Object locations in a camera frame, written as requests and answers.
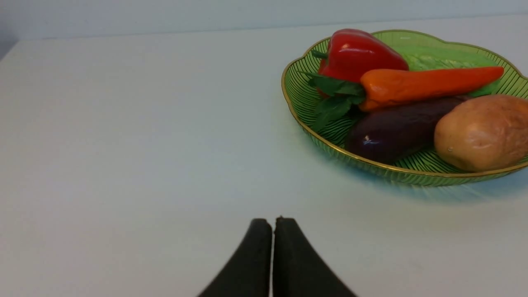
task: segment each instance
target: artificial vegetable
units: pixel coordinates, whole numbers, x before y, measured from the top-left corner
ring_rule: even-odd
[[[528,154],[528,100],[494,94],[458,105],[436,125],[435,149],[464,171],[514,166]]]
[[[503,73],[500,66],[426,71],[375,69],[361,77],[366,100],[359,108],[372,112],[424,99],[467,94],[494,82]]]
[[[392,164],[432,146],[438,121],[471,98],[437,98],[369,113],[351,127],[345,149],[372,161]]]
[[[357,29],[341,29],[330,38],[326,53],[313,51],[321,58],[318,74],[359,82],[372,69],[409,70],[407,62],[374,35]]]
[[[353,104],[371,113],[422,100],[464,95],[496,81],[503,73],[500,66],[425,71],[374,69],[367,71],[360,83],[305,73],[312,77],[314,86],[332,97],[317,107],[318,116],[312,129],[318,131],[328,121],[342,117]]]

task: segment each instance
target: purple eggplant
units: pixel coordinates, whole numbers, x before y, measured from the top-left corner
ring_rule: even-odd
[[[433,144],[438,121],[471,96],[453,96],[370,113],[352,126],[345,149],[366,159],[392,164]]]

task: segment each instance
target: table surface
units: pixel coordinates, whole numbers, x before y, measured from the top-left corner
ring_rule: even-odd
[[[528,15],[16,44],[0,62],[0,295],[195,296],[252,218],[283,215],[361,297],[526,296],[528,170],[399,187],[294,121],[284,67],[347,26],[528,72]]]

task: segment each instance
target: green plate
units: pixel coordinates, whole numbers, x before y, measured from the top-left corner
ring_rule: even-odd
[[[457,58],[466,54],[474,62],[473,65],[477,66],[483,66],[486,61],[490,61],[492,64],[504,67],[504,74],[497,83],[491,86],[491,89],[487,90],[488,94],[508,94],[525,99],[528,97],[528,78],[522,76],[509,61],[492,51],[475,45],[443,41],[416,31],[387,30],[374,32],[373,35],[402,53],[410,63],[410,59],[414,56],[409,49],[416,50],[418,55],[428,50],[445,55],[457,53]],[[326,153],[349,165],[392,181],[423,186],[456,185],[496,179],[528,166],[527,156],[516,166],[509,168],[465,173],[442,161],[433,148],[418,152],[391,165],[374,162],[343,149],[345,135],[354,124],[354,119],[348,117],[330,122],[319,134],[315,133],[310,127],[315,121],[314,110],[321,101],[321,97],[315,88],[308,85],[309,78],[298,71],[317,72],[320,60],[313,57],[310,51],[316,49],[326,52],[329,41],[330,38],[326,38],[317,42],[301,58],[292,61],[285,68],[281,79],[282,92],[291,114],[314,143]],[[464,67],[464,65],[458,63],[451,67]],[[431,68],[431,66],[423,60],[421,63],[413,62],[411,66],[411,70],[425,68]]]

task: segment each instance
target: orange carrot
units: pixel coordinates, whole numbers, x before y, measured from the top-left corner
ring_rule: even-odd
[[[404,71],[375,69],[361,77],[366,99],[359,104],[363,112],[415,101],[467,94],[499,79],[500,66]]]

